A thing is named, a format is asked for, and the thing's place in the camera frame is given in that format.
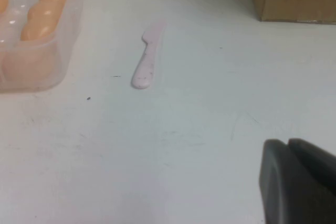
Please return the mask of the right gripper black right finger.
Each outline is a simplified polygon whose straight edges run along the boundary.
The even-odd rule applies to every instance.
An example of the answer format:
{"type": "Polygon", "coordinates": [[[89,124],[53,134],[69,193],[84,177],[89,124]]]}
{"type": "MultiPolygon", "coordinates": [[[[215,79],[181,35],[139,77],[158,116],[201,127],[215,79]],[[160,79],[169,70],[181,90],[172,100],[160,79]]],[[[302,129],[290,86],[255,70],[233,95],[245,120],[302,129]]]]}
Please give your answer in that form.
{"type": "Polygon", "coordinates": [[[316,180],[335,181],[334,155],[300,138],[291,138],[288,146],[316,180]]]}

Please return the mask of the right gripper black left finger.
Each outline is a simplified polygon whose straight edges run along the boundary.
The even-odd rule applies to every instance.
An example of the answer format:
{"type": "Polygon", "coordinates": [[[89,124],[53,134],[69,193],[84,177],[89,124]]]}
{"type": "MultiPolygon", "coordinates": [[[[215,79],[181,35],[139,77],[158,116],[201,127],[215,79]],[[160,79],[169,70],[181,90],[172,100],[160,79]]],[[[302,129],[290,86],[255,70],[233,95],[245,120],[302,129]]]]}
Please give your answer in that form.
{"type": "Polygon", "coordinates": [[[335,223],[335,181],[320,182],[288,143],[266,140],[259,187],[266,223],[335,223]]]}

